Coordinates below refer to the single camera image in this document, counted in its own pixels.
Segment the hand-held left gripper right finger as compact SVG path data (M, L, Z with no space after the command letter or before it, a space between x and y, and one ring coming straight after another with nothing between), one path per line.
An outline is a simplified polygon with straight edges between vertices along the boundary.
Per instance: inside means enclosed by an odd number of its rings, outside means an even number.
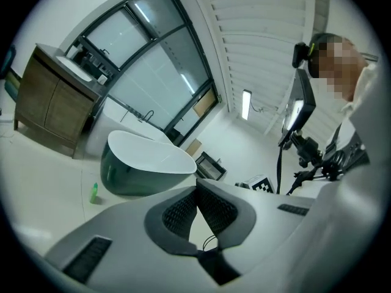
M253 230L257 215L254 207L209 179L196 181L196 205L217 237L218 249L241 245Z

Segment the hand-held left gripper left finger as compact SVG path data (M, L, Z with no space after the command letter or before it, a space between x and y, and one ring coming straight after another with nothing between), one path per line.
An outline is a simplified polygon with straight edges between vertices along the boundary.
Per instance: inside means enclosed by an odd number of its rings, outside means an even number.
M197 247L189 241L197 215L194 190L185 190L150 208L144 219L149 238L170 255L196 256Z

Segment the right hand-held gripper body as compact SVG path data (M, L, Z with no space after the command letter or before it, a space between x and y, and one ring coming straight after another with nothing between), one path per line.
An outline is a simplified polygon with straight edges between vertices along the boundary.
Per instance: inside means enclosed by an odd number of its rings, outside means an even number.
M235 186L254 191L274 193L274 188L266 176L254 176L245 182L235 183Z

